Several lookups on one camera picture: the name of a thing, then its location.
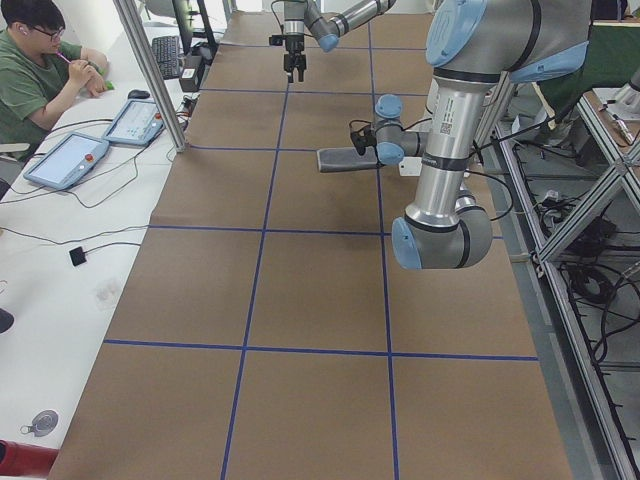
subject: keyboard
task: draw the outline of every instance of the keyboard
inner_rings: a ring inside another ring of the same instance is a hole
[[[160,67],[162,78],[178,78],[180,76],[180,37],[167,35],[156,37],[151,41],[151,51]]]

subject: glasses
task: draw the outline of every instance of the glasses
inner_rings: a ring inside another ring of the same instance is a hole
[[[60,40],[60,38],[62,37],[62,34],[64,33],[64,28],[59,28],[57,32],[53,32],[53,33],[45,32],[44,30],[42,30],[42,29],[40,29],[38,27],[31,27],[31,28],[33,28],[37,32],[44,33],[45,35],[48,35],[51,38],[52,42],[55,42],[56,40]]]

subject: white table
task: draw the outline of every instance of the white table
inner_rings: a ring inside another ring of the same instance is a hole
[[[175,32],[173,28],[150,28],[148,33],[151,38]],[[111,63],[107,78],[115,90],[97,99],[81,94],[58,125],[113,118],[130,90],[147,89],[124,34],[107,56]],[[178,80],[167,81],[166,85],[174,105],[179,106],[184,94]],[[100,136],[106,127],[107,123],[101,123],[54,132],[40,151],[46,152],[75,129]],[[112,146],[88,176],[96,178],[72,190],[86,204],[99,203],[135,176],[130,158],[138,150]],[[3,202],[31,198],[0,204],[0,227],[63,242],[146,226],[174,154],[170,136],[163,132],[138,157],[137,178],[94,208],[85,208],[71,195],[59,192],[39,196],[46,189],[30,195],[9,191]],[[29,192],[37,186],[19,177],[13,188]],[[0,307],[15,317],[13,327],[0,334],[0,439],[60,447],[138,247],[105,247],[89,253],[87,262],[77,267],[71,264],[68,252],[79,245],[87,251],[112,242],[139,244],[145,231],[137,228],[67,245],[8,231],[0,236]],[[40,438],[20,433],[21,426],[48,409],[60,417],[52,433]]]

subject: hand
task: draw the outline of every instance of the hand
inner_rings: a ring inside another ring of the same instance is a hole
[[[102,75],[100,75],[95,68],[89,66],[91,69],[91,78],[86,83],[85,87],[92,97],[99,96],[102,92],[107,91],[107,84],[104,81]]]
[[[92,78],[93,72],[98,73],[86,60],[74,60],[69,64],[69,82],[80,90]]]

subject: blue-framed tablet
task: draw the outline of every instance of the blue-framed tablet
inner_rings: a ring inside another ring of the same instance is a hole
[[[130,98],[102,138],[109,143],[145,146],[163,127],[158,106],[153,100]]]
[[[40,185],[64,190],[84,177],[105,156],[109,142],[73,132],[23,174]]]

